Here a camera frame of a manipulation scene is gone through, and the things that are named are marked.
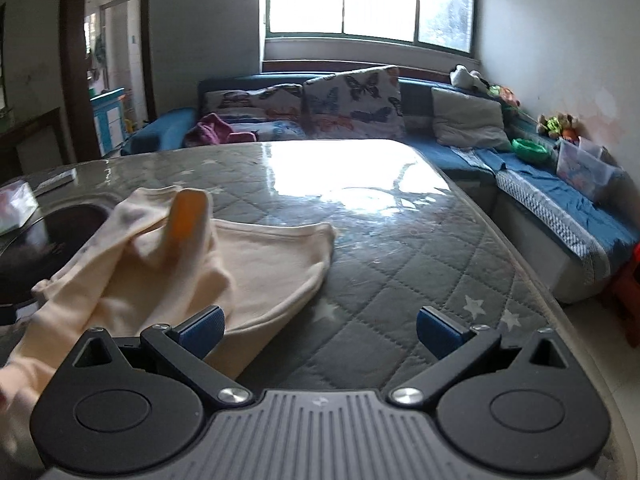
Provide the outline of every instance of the clear plastic bin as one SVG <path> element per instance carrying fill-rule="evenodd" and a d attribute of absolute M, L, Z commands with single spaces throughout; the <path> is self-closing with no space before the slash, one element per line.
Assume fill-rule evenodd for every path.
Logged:
<path fill-rule="evenodd" d="M 624 171 L 563 140 L 556 173 L 589 200 L 597 203 L 606 200 L 609 184 L 622 176 Z"/>
<path fill-rule="evenodd" d="M 585 139 L 584 137 L 578 137 L 578 139 L 580 140 L 578 148 L 587 153 L 591 153 L 595 158 L 602 158 L 602 153 L 604 152 L 604 148 L 602 146 L 589 139 Z"/>

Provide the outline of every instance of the brown wooden door frame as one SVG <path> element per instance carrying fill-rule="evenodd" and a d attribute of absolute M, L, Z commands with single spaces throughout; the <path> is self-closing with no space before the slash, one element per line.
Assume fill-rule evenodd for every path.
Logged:
<path fill-rule="evenodd" d="M 151 48 L 149 45 L 149 0 L 140 0 L 142 73 L 145 84 L 146 113 L 156 118 L 153 94 Z M 60 0 L 60 68 L 66 118 L 78 162 L 101 158 L 94 126 L 94 111 L 86 84 L 86 42 L 84 39 L 84 0 Z"/>

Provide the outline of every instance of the window sill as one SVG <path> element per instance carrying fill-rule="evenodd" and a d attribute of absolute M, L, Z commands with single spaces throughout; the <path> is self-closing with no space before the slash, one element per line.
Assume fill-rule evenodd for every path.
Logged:
<path fill-rule="evenodd" d="M 395 64 L 447 75 L 457 64 L 480 69 L 477 59 L 421 46 L 346 38 L 266 38 L 265 61 L 303 59 Z"/>

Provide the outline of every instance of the sofa backrest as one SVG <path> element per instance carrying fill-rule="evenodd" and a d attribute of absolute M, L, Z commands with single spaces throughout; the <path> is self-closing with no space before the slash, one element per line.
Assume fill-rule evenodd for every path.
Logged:
<path fill-rule="evenodd" d="M 297 83 L 302 85 L 302 83 L 308 79 L 328 75 L 329 73 L 331 72 L 267 72 L 243 77 L 205 79 L 198 85 L 198 111 L 201 112 L 204 109 L 204 96 L 207 92 L 217 90 L 258 90 L 260 88 L 266 88 L 267 86 L 282 83 Z M 430 118 L 433 117 L 433 99 L 431 97 L 432 88 L 444 88 L 464 94 L 476 95 L 496 101 L 498 100 L 498 98 L 489 95 L 481 96 L 473 92 L 453 87 L 452 85 L 437 83 L 434 81 L 421 81 L 406 77 L 401 77 L 399 81 L 400 93 L 402 94 L 402 113 L 405 116 L 407 129 L 411 127 L 411 123 L 420 124 L 419 120 L 411 121 L 410 118 L 429 118 L 428 125 L 430 126 Z"/>

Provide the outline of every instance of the white plush toy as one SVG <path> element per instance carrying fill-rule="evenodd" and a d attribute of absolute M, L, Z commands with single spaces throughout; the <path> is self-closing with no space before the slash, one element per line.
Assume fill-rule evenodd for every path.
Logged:
<path fill-rule="evenodd" d="M 489 91 L 489 85 L 487 81 L 482 79 L 480 73 L 477 70 L 469 72 L 464 65 L 458 65 L 450 76 L 451 84 L 457 88 L 475 90 L 485 94 Z"/>

